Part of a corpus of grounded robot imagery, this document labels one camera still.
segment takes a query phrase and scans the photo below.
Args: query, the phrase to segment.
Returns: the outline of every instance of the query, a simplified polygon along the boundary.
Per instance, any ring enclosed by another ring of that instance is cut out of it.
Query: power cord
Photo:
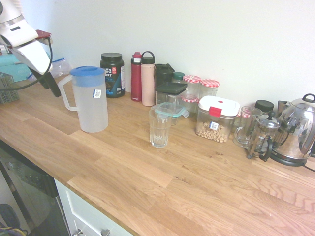
[[[25,89],[25,88],[28,88],[28,87],[38,83],[39,81],[41,81],[45,78],[45,75],[47,75],[47,73],[51,67],[51,64],[53,63],[53,49],[51,47],[50,38],[46,38],[46,39],[48,40],[48,45],[49,45],[49,50],[50,50],[50,61],[49,61],[49,66],[48,66],[47,70],[45,71],[45,73],[39,79],[35,80],[34,82],[32,82],[28,85],[20,86],[18,88],[0,88],[0,91],[16,91],[16,90]]]
[[[308,170],[310,170],[310,171],[315,172],[315,170],[314,170],[314,169],[312,169],[312,168],[310,168],[310,167],[307,167],[305,164],[303,164],[303,167],[305,167],[306,169],[308,169]]]
[[[16,229],[12,227],[0,228],[0,232],[5,232],[7,234],[14,235],[14,236],[27,236],[20,229]]]

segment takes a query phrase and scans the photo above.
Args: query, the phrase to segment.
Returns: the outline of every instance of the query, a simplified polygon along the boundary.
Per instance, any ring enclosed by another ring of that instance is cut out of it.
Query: white cabinet
[[[80,229],[82,234],[78,236],[101,236],[101,232],[105,236],[107,230],[110,231],[109,236],[132,236],[63,184],[55,182],[71,235],[77,234]]]

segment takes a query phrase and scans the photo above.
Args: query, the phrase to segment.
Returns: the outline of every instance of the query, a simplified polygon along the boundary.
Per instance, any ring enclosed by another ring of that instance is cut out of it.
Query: label sticker
[[[210,122],[209,124],[209,128],[210,129],[213,129],[213,130],[218,130],[218,127],[219,127],[219,124],[218,123],[215,123],[215,122]]]
[[[101,93],[102,93],[102,90],[94,89],[93,98],[100,98]]]

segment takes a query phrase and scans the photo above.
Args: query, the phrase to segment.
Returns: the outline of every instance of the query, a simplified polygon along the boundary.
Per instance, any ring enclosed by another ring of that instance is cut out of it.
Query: stainless steel kettle
[[[304,165],[315,140],[315,95],[308,93],[291,102],[278,122],[270,158],[288,166]]]

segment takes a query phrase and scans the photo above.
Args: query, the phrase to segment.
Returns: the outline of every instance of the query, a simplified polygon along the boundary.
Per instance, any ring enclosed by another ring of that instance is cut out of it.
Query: red clip
[[[220,117],[221,116],[222,109],[216,108],[216,107],[210,107],[209,109],[209,115],[213,117]]]

